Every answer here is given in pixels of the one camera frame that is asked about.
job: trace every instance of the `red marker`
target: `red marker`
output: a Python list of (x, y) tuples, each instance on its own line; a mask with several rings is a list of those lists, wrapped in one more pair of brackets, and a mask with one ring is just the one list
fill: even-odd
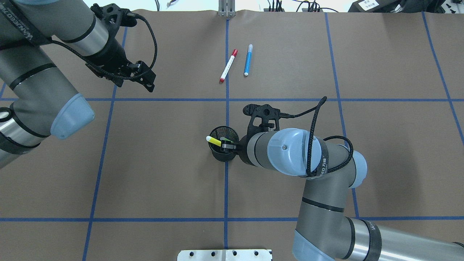
[(235, 56), (237, 56), (237, 53), (238, 53), (238, 50), (234, 49), (229, 61), (227, 62), (226, 68), (222, 72), (221, 79), (219, 79), (220, 83), (223, 83), (224, 80), (226, 79), (227, 73), (229, 72), (229, 69), (231, 68), (231, 65), (232, 65), (233, 60), (235, 59)]

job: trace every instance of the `pen holder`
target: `pen holder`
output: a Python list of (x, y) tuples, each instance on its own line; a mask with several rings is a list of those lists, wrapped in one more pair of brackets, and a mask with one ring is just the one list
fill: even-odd
[[(234, 143), (238, 143), (238, 134), (231, 127), (219, 126), (215, 128), (214, 130), (212, 130), (209, 135), (218, 140), (224, 137), (224, 138), (227, 138), (233, 141)], [(235, 154), (232, 152), (223, 152), (220, 150), (220, 147), (213, 145), (211, 143), (208, 143), (208, 145), (209, 145), (209, 148), (211, 149), (213, 157), (219, 161), (228, 162), (228, 161), (231, 161), (235, 157)]]

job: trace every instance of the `light blue joint cap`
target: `light blue joint cap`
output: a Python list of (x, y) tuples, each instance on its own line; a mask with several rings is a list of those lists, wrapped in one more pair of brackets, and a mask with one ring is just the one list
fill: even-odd
[(13, 0), (13, 2), (20, 3), (20, 4), (25, 4), (25, 5), (34, 5), (34, 6), (39, 6), (39, 5), (48, 5), (54, 2), (58, 2), (60, 0)]
[(53, 121), (50, 133), (59, 139), (66, 139), (89, 124), (95, 118), (95, 113), (82, 94), (74, 95), (61, 108)]
[(292, 253), (298, 261), (335, 261), (295, 230)]
[[(349, 151), (349, 148), (347, 146), (341, 145), (341, 144), (339, 145)], [(354, 189), (354, 188), (359, 187), (359, 185), (362, 184), (362, 181), (367, 176), (367, 161), (364, 158), (364, 156), (361, 153), (354, 151), (353, 160), (354, 160), (354, 165), (356, 167), (356, 178), (354, 178), (353, 185), (351, 185), (349, 189)]]
[[(267, 156), (277, 171), (289, 176), (306, 175), (308, 160), (309, 131), (288, 128), (279, 130), (271, 137), (267, 146)], [(321, 145), (313, 140), (311, 151), (311, 171), (315, 170), (321, 161)]]

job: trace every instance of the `yellow marker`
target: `yellow marker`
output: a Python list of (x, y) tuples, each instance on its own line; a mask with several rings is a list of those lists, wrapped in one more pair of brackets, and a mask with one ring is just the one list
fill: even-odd
[(206, 141), (209, 142), (209, 143), (212, 143), (212, 144), (214, 144), (216, 146), (219, 146), (219, 147), (221, 146), (221, 141), (217, 140), (217, 139), (215, 139), (215, 138), (213, 138), (211, 136), (207, 136)]

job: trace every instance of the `metal bracket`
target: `metal bracket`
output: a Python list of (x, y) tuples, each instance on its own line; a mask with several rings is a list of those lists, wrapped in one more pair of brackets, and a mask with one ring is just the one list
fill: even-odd
[(235, 16), (235, 0), (219, 0), (218, 15), (232, 18)]
[(177, 261), (272, 261), (270, 249), (182, 250)]

